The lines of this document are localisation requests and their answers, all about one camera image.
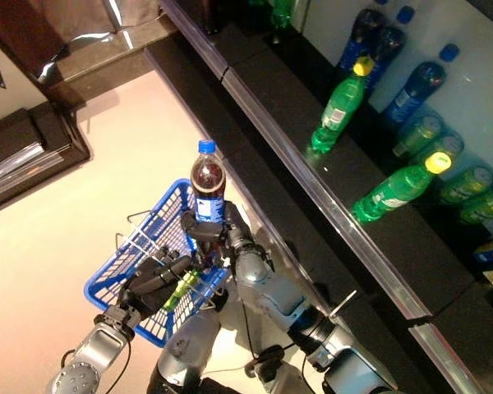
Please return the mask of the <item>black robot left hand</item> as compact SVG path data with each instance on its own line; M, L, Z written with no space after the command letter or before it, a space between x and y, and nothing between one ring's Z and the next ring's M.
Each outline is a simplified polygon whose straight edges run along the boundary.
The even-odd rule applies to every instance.
M192 267L191 254L180 255L177 250L162 246L145 258L122 285L117 304L123 309L136 309L145 320L163 307L182 275Z

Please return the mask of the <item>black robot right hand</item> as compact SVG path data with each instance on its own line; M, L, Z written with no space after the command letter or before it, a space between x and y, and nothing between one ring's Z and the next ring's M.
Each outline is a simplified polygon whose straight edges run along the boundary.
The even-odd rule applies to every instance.
M183 231L196 242L196 250L201 258L209 259L230 258L231 262L239 250L254 243L251 229L243 220L237 206L224 201L224 222L198 222L193 210L187 210L181 215Z

